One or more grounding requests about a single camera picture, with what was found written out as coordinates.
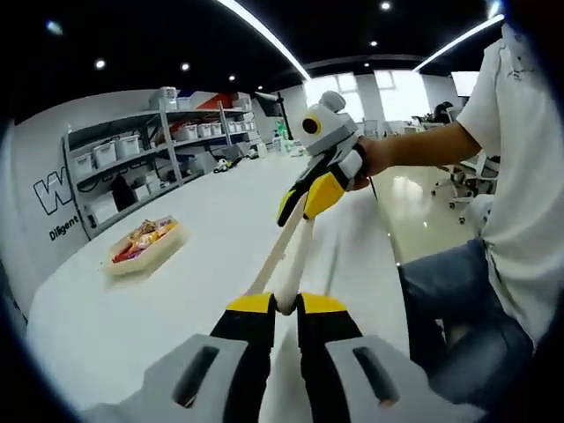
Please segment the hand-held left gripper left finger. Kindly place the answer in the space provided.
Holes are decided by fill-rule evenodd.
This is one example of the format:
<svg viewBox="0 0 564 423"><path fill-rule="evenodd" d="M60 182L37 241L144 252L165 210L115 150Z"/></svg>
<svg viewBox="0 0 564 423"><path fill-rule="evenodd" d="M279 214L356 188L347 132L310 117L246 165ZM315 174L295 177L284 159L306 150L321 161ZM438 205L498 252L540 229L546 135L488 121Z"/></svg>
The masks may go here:
<svg viewBox="0 0 564 423"><path fill-rule="evenodd" d="M139 390L97 404L85 422L257 421L270 374L277 302L272 293L227 305L208 335L191 336L145 370Z"/></svg>

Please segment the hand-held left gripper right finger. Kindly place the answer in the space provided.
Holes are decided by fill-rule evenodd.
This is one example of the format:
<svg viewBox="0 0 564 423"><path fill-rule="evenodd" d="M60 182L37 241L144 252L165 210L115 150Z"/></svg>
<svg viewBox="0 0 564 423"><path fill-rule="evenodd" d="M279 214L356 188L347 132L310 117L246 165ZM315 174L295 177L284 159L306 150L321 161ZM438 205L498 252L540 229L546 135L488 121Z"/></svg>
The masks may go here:
<svg viewBox="0 0 564 423"><path fill-rule="evenodd" d="M484 413L436 394L414 362L361 333L338 300L296 297L301 376L315 422L477 422ZM387 408L379 401L393 398Z"/></svg>

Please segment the person's right hand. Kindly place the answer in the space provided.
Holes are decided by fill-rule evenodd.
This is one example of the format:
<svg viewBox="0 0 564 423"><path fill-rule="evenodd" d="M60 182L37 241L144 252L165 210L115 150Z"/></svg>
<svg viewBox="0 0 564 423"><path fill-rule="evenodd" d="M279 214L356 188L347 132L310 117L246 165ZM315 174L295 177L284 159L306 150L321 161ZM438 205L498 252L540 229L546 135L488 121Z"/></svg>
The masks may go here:
<svg viewBox="0 0 564 423"><path fill-rule="evenodd" d="M390 139L360 137L358 145L362 147L365 158L362 170L355 177L352 190L366 188L373 176L381 173L393 164Z"/></svg>

